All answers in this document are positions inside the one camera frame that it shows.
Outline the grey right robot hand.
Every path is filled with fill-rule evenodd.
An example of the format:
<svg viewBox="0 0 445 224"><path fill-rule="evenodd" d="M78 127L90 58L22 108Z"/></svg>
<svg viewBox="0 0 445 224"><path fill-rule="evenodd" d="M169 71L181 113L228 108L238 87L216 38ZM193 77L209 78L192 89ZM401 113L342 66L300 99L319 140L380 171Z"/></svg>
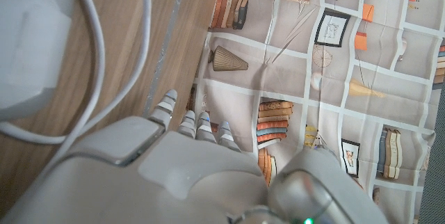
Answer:
<svg viewBox="0 0 445 224"><path fill-rule="evenodd" d="M4 223L385 223L323 145L283 168L243 153L227 122L189 111L168 129L177 93L150 117L66 138Z"/></svg>

